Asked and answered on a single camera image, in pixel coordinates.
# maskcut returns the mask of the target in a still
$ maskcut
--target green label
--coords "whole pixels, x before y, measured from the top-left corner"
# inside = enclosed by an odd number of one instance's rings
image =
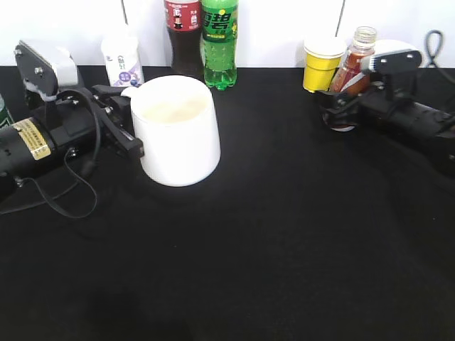
[[[226,9],[211,9],[203,6],[203,37],[215,43],[237,39],[237,6]]]
[[[0,110],[0,129],[4,126],[9,126],[13,123],[13,120],[9,116],[8,109],[6,105]]]

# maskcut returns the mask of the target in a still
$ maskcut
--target white wall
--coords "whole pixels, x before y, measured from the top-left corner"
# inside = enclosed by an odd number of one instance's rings
[[[1,0],[0,65],[15,65],[12,51],[20,38],[42,38],[65,46],[79,65],[102,65],[100,41],[123,20],[119,0]],[[334,34],[342,0],[240,0],[237,65],[303,66],[305,35]],[[144,65],[171,61],[163,0],[125,0],[131,27],[141,41]],[[340,36],[347,42],[357,26],[376,27],[380,38],[407,41],[423,50],[427,31],[446,35],[438,61],[455,67],[455,3],[452,0],[346,0]]]

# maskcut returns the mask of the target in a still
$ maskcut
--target white mug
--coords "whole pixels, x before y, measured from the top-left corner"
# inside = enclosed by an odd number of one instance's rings
[[[216,169],[220,137],[212,94],[204,83],[190,77],[165,76],[139,88],[129,87],[122,96],[131,98],[134,131],[144,142],[141,164],[151,179],[183,187],[202,181]],[[154,116],[163,103],[181,102],[184,106],[194,98],[203,99],[199,103],[205,105],[191,115]]]

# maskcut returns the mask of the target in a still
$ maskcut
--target green bottle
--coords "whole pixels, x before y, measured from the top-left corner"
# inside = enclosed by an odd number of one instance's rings
[[[5,101],[0,94],[0,129],[4,126],[9,126],[13,124],[13,119],[9,115],[8,109],[6,108]]]
[[[238,3],[239,0],[202,0],[205,83],[222,91],[237,81]]]

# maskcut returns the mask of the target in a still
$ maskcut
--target glass bottle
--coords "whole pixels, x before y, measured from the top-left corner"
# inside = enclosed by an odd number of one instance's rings
[[[354,39],[346,51],[346,59],[332,80],[331,92],[347,90],[355,95],[365,90],[370,84],[370,76],[360,72],[360,60],[375,53],[377,32],[373,27],[358,27]]]

